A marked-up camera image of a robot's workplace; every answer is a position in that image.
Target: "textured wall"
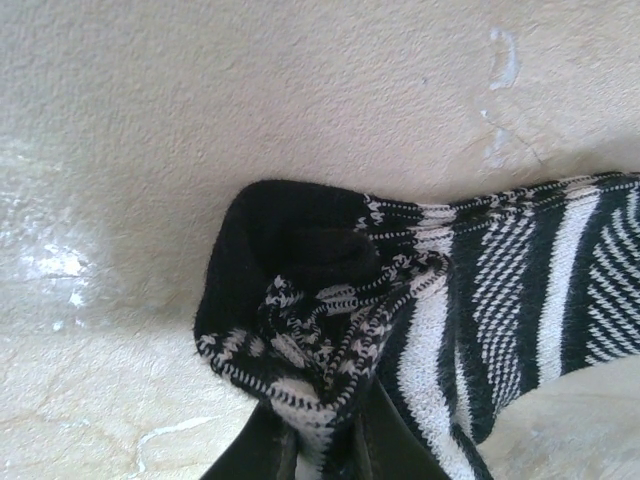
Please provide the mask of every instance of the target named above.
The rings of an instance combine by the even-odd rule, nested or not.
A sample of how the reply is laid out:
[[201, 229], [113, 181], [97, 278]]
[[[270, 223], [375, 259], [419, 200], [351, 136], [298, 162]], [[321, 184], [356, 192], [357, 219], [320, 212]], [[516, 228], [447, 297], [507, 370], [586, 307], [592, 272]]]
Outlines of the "textured wall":
[[426, 201], [640, 168], [636, 0], [0, 12], [9, 478], [42, 461], [46, 478], [193, 476], [233, 437], [250, 403], [199, 365], [189, 328], [252, 180]]

